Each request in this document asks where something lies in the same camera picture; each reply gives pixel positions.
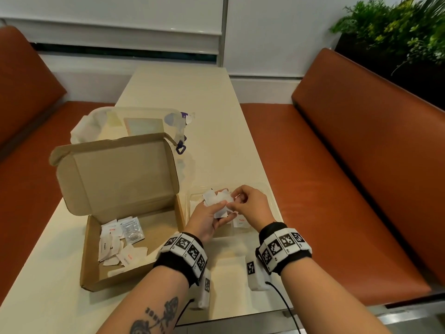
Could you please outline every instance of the cardboard box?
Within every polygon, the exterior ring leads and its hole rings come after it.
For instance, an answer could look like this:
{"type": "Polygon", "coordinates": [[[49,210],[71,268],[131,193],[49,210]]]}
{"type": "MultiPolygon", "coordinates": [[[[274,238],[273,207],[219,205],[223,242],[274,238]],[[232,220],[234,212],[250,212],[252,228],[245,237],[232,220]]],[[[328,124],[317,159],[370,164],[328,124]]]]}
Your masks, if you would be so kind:
{"type": "Polygon", "coordinates": [[[101,225],[114,219],[137,216],[145,239],[134,247],[148,253],[184,228],[177,193],[179,181],[169,140],[165,133],[116,140],[59,146],[50,163],[68,210],[89,215],[82,257],[81,287],[95,292],[148,273],[153,263],[108,277],[122,266],[99,263],[101,225]]]}

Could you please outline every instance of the white table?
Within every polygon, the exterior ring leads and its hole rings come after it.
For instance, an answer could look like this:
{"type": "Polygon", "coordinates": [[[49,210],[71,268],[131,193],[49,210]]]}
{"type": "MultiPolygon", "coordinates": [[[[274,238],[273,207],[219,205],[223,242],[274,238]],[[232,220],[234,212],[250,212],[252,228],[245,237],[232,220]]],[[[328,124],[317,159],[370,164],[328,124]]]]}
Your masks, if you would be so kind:
{"type": "MultiPolygon", "coordinates": [[[[135,72],[116,106],[174,108],[195,113],[185,131],[187,150],[182,156],[175,156],[177,163],[183,162],[184,176],[179,176],[183,205],[191,186],[259,182],[270,187],[224,68],[146,64],[135,72]]],[[[269,199],[276,206],[272,195],[269,199]]],[[[278,209],[275,218],[281,220],[278,209]]],[[[95,293],[79,287],[85,226],[86,217],[69,213],[62,200],[0,308],[0,332],[94,333],[131,290],[131,283],[95,293]]],[[[248,288],[244,255],[257,244],[257,235],[251,233],[220,238],[208,246],[213,258],[210,309],[187,310],[181,323],[285,308],[275,291],[251,292],[248,288]]],[[[276,275],[274,279],[284,292],[281,280],[276,275]]],[[[261,332],[273,331],[267,328],[275,321],[286,321],[281,312],[267,314],[261,314],[261,321],[256,321],[261,332]]],[[[205,331],[203,326],[197,328],[205,331]]],[[[218,328],[223,328],[220,321],[218,328]]]]}

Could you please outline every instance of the forearm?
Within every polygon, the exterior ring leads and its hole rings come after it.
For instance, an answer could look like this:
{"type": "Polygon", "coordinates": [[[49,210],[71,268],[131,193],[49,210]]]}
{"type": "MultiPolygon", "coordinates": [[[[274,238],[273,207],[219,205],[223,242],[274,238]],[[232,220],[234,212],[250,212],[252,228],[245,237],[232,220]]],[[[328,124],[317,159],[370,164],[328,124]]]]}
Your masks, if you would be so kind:
{"type": "Polygon", "coordinates": [[[181,272],[155,267],[122,300],[97,334],[169,334],[185,306],[188,289],[181,272]]]}
{"type": "Polygon", "coordinates": [[[390,333],[310,258],[289,263],[282,270],[281,279],[309,334],[390,333]]]}

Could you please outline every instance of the tattoo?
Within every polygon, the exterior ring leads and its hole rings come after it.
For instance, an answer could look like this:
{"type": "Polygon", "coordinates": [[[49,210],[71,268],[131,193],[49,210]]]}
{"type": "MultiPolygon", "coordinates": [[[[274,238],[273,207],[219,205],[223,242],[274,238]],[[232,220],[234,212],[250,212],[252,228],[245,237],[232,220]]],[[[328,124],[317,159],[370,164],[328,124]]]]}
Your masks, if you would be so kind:
{"type": "Polygon", "coordinates": [[[178,311],[179,299],[174,297],[164,304],[164,315],[160,318],[152,309],[147,308],[145,314],[151,320],[136,320],[130,329],[130,334],[151,334],[151,330],[159,325],[159,331],[165,334],[164,324],[168,327],[169,323],[174,320],[176,312],[178,311]]]}

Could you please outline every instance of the orange leather bench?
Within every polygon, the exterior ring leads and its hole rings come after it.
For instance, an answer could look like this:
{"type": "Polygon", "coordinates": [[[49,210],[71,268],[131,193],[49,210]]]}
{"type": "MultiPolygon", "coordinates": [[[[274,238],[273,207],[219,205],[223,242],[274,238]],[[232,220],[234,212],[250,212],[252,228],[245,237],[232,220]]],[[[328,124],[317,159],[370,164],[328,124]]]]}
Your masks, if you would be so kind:
{"type": "Polygon", "coordinates": [[[0,28],[0,304],[62,198],[51,151],[70,143],[82,116],[113,106],[59,104],[64,94],[25,37],[0,28]]]}
{"type": "Polygon", "coordinates": [[[314,259],[366,305],[431,292],[402,243],[445,283],[445,113],[327,49],[292,99],[241,107],[314,259]]]}

